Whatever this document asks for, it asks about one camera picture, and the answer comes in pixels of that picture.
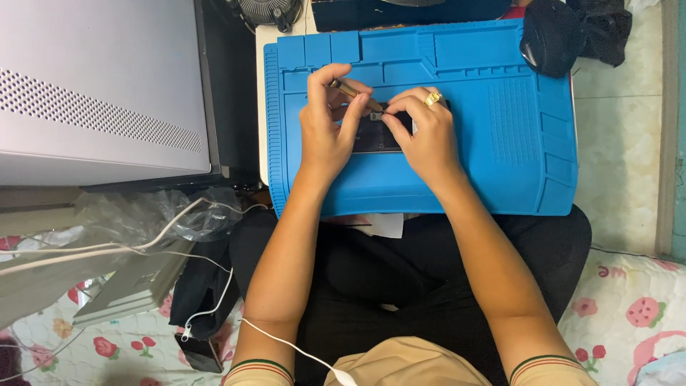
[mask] striped cuff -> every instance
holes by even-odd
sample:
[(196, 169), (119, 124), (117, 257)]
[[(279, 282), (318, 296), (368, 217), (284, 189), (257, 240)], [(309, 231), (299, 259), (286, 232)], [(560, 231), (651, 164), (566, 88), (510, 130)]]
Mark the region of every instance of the striped cuff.
[(543, 370), (548, 372), (550, 370), (562, 370), (563, 372), (575, 372), (580, 370), (586, 374), (586, 370), (575, 360), (569, 359), (566, 356), (559, 355), (541, 355), (527, 359), (517, 366), (510, 377), (510, 385), (517, 386), (524, 383), (528, 374), (531, 372), (539, 372)]
[(249, 359), (233, 366), (231, 371), (222, 379), (222, 385), (231, 385), (238, 378), (252, 378), (267, 376), (275, 378), (275, 381), (283, 381), (286, 385), (293, 386), (293, 377), (282, 365), (267, 359)]

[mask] screwdriver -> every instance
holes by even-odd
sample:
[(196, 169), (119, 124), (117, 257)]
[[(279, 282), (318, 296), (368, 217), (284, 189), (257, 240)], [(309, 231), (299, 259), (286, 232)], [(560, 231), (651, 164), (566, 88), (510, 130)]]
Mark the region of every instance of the screwdriver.
[[(344, 81), (340, 79), (332, 80), (331, 83), (329, 83), (329, 87), (339, 89), (342, 93), (345, 93), (351, 96), (352, 98), (356, 97), (359, 94), (358, 90), (355, 90), (353, 87), (348, 86)], [(383, 113), (383, 107), (381, 107), (381, 105), (374, 98), (369, 98), (369, 101), (367, 101), (367, 107), (372, 109), (372, 111), (381, 111)]]

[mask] gold ring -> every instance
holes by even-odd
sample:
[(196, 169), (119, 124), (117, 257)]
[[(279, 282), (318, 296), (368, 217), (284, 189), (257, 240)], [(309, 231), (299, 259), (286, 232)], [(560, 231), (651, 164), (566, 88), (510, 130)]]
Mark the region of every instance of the gold ring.
[(429, 96), (427, 96), (427, 99), (424, 101), (424, 104), (431, 106), (432, 104), (438, 102), (441, 98), (443, 98), (443, 94), (441, 93), (430, 93)]

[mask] white desk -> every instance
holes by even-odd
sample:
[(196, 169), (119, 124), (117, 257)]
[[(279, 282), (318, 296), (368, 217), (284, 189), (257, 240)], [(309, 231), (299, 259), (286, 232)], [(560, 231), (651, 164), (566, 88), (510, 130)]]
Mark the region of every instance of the white desk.
[(288, 33), (281, 33), (274, 25), (260, 25), (255, 30), (257, 56), (257, 114), (259, 123), (259, 174), (262, 182), (269, 182), (267, 169), (267, 107), (264, 96), (264, 45), (276, 43), (279, 36), (295, 36), (317, 34), (312, 15), (312, 6), (309, 0), (305, 0), (307, 6), (300, 15), (298, 21)]

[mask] person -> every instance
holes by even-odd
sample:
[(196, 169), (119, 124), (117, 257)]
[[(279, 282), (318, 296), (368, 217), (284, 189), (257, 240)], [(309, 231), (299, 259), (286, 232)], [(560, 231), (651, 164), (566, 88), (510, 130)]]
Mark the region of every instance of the person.
[[(353, 80), (354, 98), (326, 87), (350, 70), (331, 64), (308, 78), (302, 162), (281, 218), (250, 212), (231, 234), (243, 318), (360, 386), (596, 385), (556, 327), (588, 256), (586, 216), (576, 206), (568, 216), (491, 216), (459, 164), (452, 114), (427, 100), (437, 89), (400, 93), (382, 120), (445, 214), (405, 221), (400, 239), (320, 223), (373, 92)], [(339, 385), (245, 321), (233, 363), (224, 385)]]

